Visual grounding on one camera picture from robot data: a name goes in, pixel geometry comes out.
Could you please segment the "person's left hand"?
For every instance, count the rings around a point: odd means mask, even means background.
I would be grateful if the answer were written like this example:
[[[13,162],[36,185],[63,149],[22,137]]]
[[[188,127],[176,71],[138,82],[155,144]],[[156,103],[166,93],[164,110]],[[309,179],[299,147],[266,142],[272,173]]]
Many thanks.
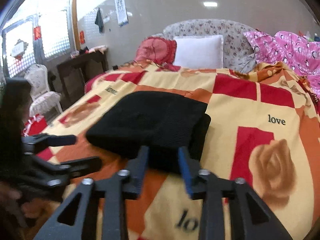
[[[63,201],[61,186],[22,185],[13,188],[1,182],[1,239],[20,238],[25,230],[39,227],[53,215],[57,203]]]

